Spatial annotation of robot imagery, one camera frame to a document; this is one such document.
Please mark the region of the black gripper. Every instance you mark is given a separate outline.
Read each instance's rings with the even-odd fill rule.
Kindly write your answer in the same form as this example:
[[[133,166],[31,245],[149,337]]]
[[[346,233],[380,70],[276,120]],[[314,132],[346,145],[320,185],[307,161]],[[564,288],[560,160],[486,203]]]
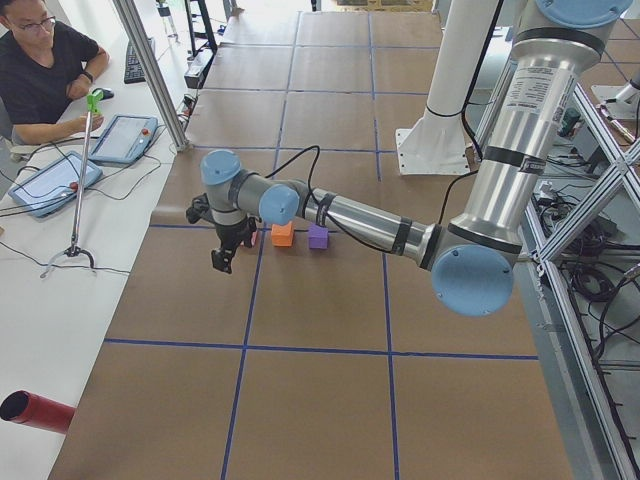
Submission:
[[[254,218],[246,217],[233,225],[216,223],[215,229],[220,246],[211,251],[212,266],[215,270],[231,274],[236,249],[254,231]]]

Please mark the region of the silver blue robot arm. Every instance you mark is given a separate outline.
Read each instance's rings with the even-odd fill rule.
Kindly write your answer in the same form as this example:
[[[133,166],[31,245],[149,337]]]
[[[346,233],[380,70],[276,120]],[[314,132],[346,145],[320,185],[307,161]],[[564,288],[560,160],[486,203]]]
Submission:
[[[526,1],[490,108],[487,143],[464,211],[424,225],[313,186],[246,170],[229,150],[201,161],[209,218],[220,239],[215,269],[229,272],[258,221],[302,218],[361,244],[404,256],[431,274],[438,299],[465,316],[492,314],[512,294],[526,206],[577,87],[598,64],[626,1]]]

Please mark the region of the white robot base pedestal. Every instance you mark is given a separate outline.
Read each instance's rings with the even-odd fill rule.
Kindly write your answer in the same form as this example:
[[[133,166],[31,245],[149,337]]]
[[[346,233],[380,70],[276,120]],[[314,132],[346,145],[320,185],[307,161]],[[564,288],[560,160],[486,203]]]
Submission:
[[[424,114],[412,128],[396,131],[402,175],[468,171],[462,113],[501,9],[499,1],[451,2]]]

